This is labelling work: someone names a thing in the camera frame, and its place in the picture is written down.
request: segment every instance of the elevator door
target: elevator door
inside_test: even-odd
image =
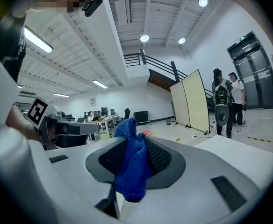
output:
[[[234,60],[245,87],[249,109],[273,108],[273,72],[260,47]]]
[[[248,57],[246,55],[241,56],[239,60],[235,60],[235,64],[240,78],[244,82],[248,109],[260,108],[259,92]]]
[[[253,51],[248,55],[248,60],[257,77],[255,82],[261,90],[262,108],[273,108],[273,74],[269,63],[266,62],[261,50]]]

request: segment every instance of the fluorescent light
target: fluorescent light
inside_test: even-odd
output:
[[[261,70],[258,70],[258,71],[256,71],[255,73],[257,73],[257,72],[259,72],[259,71],[262,71],[262,70],[265,70],[265,68],[263,68],[263,69],[261,69]]]
[[[69,97],[69,95],[60,95],[60,94],[54,94],[54,95],[56,95],[56,96],[61,96],[61,97]]]
[[[27,26],[24,28],[25,37],[30,40],[32,43],[46,51],[47,53],[52,52],[53,47],[50,46],[46,41],[44,41],[41,37],[39,37],[36,33],[34,33]]]
[[[178,40],[178,43],[179,43],[179,44],[185,43],[185,38],[180,38],[180,39]]]
[[[199,0],[199,6],[206,7],[208,4],[208,0]]]
[[[243,49],[245,49],[245,48],[247,48],[248,46],[250,46],[250,44],[249,44],[249,45],[247,45],[247,46],[245,46],[245,47],[243,47],[243,48],[242,48],[242,50],[243,50]]]
[[[140,39],[141,39],[141,42],[147,42],[149,40],[149,36],[148,35],[142,35]]]
[[[100,87],[102,87],[102,88],[104,88],[104,89],[107,89],[107,87],[106,87],[105,85],[101,84],[101,83],[100,83],[99,81],[97,81],[97,80],[94,80],[93,83],[96,84],[96,85],[99,85]]]

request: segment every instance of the cable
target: cable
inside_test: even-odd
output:
[[[212,137],[200,137],[200,136],[194,136],[194,138],[210,139],[210,138],[212,138]]]
[[[243,126],[240,128],[240,130],[237,130],[236,133],[241,133],[243,127],[247,127],[247,124],[244,122]]]
[[[100,137],[100,139],[99,139],[98,141],[101,141],[102,137],[103,137],[103,125],[102,125],[101,137]]]

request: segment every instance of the air vent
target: air vent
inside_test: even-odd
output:
[[[28,92],[28,91],[20,91],[20,94],[26,94],[26,95],[36,95],[36,93]]]
[[[116,8],[119,25],[132,23],[131,0],[115,1],[115,8]]]

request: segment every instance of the staircase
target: staircase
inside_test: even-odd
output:
[[[163,63],[155,58],[146,56],[144,53],[134,53],[124,55],[126,67],[136,65],[151,65],[154,70],[149,68],[150,77],[148,82],[159,86],[160,88],[170,91],[170,87],[187,77],[186,74],[176,69],[175,63],[171,65]],[[205,89],[207,106],[210,110],[215,110],[215,103],[213,101],[213,93]]]

